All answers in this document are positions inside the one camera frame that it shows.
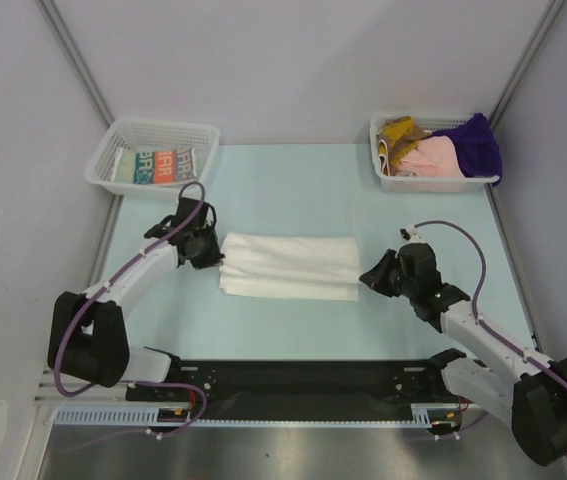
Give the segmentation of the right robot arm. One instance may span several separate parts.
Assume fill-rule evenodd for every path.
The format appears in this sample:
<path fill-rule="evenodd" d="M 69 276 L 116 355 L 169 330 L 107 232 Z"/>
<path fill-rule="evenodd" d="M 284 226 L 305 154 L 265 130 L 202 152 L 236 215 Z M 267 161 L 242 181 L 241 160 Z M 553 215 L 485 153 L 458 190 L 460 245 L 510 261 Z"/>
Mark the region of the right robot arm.
<path fill-rule="evenodd" d="M 388 298 L 405 297 L 416 316 L 471 352 L 447 355 L 425 374 L 434 401 L 459 395 L 509 426 L 538 465 L 567 457 L 567 358 L 555 361 L 524 347 L 481 314 L 471 298 L 442 280 L 434 251 L 423 242 L 387 250 L 360 282 Z"/>

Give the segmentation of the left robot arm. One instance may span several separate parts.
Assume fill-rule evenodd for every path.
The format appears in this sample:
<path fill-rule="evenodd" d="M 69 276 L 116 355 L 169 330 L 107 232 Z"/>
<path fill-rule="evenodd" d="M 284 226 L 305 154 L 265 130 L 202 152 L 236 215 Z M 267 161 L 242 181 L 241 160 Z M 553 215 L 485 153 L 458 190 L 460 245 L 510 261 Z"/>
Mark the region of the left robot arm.
<path fill-rule="evenodd" d="M 182 197 L 176 212 L 152 226 L 138 252 L 111 278 L 81 293 L 66 291 L 54 304 L 47 362 L 55 387 L 74 397 L 121 380 L 148 382 L 162 400 L 177 397 L 182 374 L 167 353 L 129 344 L 125 316 L 169 273 L 186 263 L 196 269 L 220 265 L 216 209 Z"/>

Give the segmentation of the colourful rabbit print towel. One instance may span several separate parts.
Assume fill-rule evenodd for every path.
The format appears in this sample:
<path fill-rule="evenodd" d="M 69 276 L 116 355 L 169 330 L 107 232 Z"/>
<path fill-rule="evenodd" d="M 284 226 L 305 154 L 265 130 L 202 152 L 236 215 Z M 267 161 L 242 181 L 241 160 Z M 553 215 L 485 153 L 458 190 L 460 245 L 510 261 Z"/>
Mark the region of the colourful rabbit print towel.
<path fill-rule="evenodd" d="M 133 151 L 118 148 L 109 180 L 140 186 L 174 186 L 197 177 L 194 148 L 161 151 Z"/>

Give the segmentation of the white towel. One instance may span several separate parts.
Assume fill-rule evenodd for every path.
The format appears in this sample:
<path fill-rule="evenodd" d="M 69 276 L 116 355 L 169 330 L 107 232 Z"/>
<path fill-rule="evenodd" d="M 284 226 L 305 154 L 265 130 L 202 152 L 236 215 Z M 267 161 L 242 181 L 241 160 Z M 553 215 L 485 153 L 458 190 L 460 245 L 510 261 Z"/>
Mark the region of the white towel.
<path fill-rule="evenodd" d="M 359 299 L 362 274 L 353 237 L 227 234 L 219 287 L 228 295 L 269 299 Z"/>

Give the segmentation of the yellow patterned towel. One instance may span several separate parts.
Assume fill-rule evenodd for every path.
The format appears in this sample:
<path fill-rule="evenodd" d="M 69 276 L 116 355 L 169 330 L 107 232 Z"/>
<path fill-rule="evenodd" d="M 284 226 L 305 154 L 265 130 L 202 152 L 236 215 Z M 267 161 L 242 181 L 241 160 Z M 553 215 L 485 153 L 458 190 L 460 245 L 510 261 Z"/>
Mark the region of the yellow patterned towel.
<path fill-rule="evenodd" d="M 386 176 L 397 173 L 401 160 L 430 136 L 431 132 L 421 128 L 411 116 L 388 120 L 376 137 L 381 173 Z"/>

